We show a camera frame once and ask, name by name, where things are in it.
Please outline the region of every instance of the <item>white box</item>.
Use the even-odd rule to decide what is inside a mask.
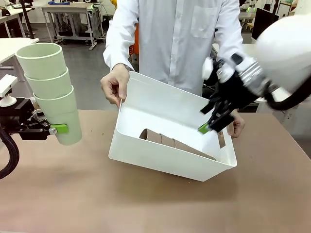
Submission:
[[[223,148],[215,131],[205,135],[198,132],[211,114],[200,112],[207,99],[135,72],[130,72],[127,94],[119,109],[110,159],[198,181],[206,181],[237,165],[226,129]],[[185,143],[217,161],[139,139],[145,128]]]

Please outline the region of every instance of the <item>shirt pocket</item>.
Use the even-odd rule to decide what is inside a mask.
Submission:
[[[195,6],[190,33],[198,38],[211,38],[214,34],[217,8]]]

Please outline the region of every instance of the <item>person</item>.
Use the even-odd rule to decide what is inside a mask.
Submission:
[[[118,107],[127,96],[129,47],[139,22],[139,72],[196,95],[202,94],[202,66],[219,44],[218,58],[242,51],[238,0],[118,0],[106,36],[104,60],[110,73],[101,79],[104,94]],[[238,137],[245,122],[237,112],[229,128]]]

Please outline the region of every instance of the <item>yellow object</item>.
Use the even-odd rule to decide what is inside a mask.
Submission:
[[[117,0],[110,0],[110,1],[113,5],[115,5],[115,8],[117,8]]]

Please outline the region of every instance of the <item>shirt sleeve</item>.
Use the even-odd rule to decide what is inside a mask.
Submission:
[[[216,23],[215,40],[219,44],[217,59],[223,59],[231,65],[233,61],[230,58],[234,53],[245,56],[239,14],[238,0],[223,0]]]
[[[118,63],[123,63],[134,70],[128,58],[129,47],[134,44],[138,17],[138,0],[118,0],[118,8],[113,20],[110,21],[106,35],[106,49],[103,53],[110,70]]]

